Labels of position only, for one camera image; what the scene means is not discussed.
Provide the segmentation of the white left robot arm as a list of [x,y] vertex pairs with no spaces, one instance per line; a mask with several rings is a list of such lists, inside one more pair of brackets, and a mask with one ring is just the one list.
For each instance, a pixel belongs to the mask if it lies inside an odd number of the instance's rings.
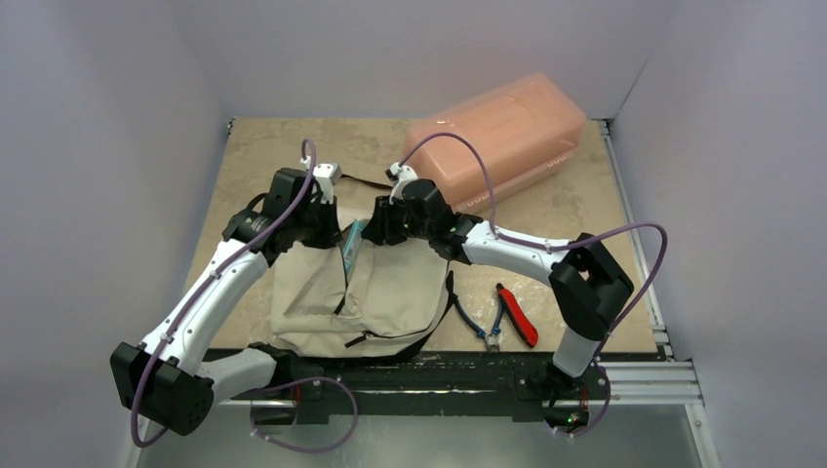
[[138,345],[120,343],[110,356],[122,405],[131,412],[138,446],[144,417],[162,431],[192,433],[216,404],[246,392],[277,399],[290,389],[281,352],[252,345],[208,362],[218,330],[246,291],[293,244],[330,248],[341,239],[336,217],[336,164],[281,169],[228,221],[208,266],[174,310]]

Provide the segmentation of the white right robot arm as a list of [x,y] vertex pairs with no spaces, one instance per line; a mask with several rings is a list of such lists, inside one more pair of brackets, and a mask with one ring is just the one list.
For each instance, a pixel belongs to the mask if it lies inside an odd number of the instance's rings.
[[562,397],[584,386],[587,367],[635,290],[597,237],[542,239],[500,228],[454,212],[428,179],[406,184],[397,197],[378,197],[362,236],[378,246],[423,240],[445,260],[497,267],[550,288],[566,329],[547,382]]

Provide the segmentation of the teal pencil pack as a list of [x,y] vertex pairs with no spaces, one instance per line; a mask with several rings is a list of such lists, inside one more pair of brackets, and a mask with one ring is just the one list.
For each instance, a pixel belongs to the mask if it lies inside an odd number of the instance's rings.
[[367,226],[366,219],[356,219],[347,228],[347,236],[341,247],[342,263],[345,273],[345,278],[350,279],[353,268],[356,265],[356,260],[363,242],[362,232]]

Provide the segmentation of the beige canvas backpack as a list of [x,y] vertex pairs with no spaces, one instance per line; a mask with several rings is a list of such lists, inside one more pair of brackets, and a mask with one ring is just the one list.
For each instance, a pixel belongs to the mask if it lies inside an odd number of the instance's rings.
[[355,263],[341,247],[300,243],[276,260],[270,345],[305,358],[405,358],[453,308],[453,272],[422,240],[364,241]]

